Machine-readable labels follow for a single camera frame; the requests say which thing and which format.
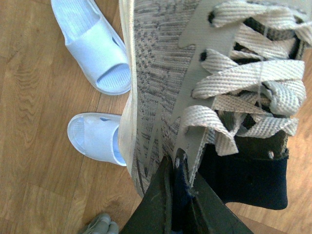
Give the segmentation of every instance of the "flat shoelace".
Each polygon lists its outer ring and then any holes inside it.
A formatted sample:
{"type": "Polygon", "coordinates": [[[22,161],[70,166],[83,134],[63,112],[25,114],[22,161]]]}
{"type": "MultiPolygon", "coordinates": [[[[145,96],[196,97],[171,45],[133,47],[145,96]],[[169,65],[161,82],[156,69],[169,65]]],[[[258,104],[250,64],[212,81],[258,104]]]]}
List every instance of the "flat shoelace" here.
{"type": "MultiPolygon", "coordinates": [[[[292,30],[297,38],[312,45],[312,22],[298,24],[300,14],[288,7],[233,0],[215,7],[212,26],[223,27],[252,17],[273,30],[292,30]]],[[[192,97],[214,97],[214,102],[211,108],[186,108],[180,122],[182,131],[186,133],[191,126],[206,128],[204,143],[214,144],[219,156],[238,153],[235,136],[268,138],[279,131],[293,136],[298,119],[289,117],[297,113],[306,98],[304,62],[289,58],[295,40],[270,40],[241,23],[235,41],[243,50],[233,50],[227,57],[207,49],[201,64],[212,75],[196,84],[192,97]],[[235,62],[238,59],[256,62],[239,65],[235,62]],[[247,115],[255,122],[249,129],[242,124],[247,115]]],[[[190,177],[191,184],[194,178],[195,172],[190,177]]]]}

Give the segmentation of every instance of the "sneaker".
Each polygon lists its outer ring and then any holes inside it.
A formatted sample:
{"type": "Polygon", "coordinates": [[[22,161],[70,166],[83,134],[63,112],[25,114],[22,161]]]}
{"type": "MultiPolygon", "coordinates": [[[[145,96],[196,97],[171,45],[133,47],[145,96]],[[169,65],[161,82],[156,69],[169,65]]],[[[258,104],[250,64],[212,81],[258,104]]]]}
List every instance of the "sneaker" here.
{"type": "Polygon", "coordinates": [[[296,3],[121,1],[132,91],[119,149],[142,197],[162,158],[182,151],[191,186],[200,169],[224,202],[286,207],[312,44],[312,1],[296,3]]]}
{"type": "Polygon", "coordinates": [[[78,234],[118,234],[118,232],[118,225],[111,221],[108,214],[102,213],[92,219],[78,234]]]}

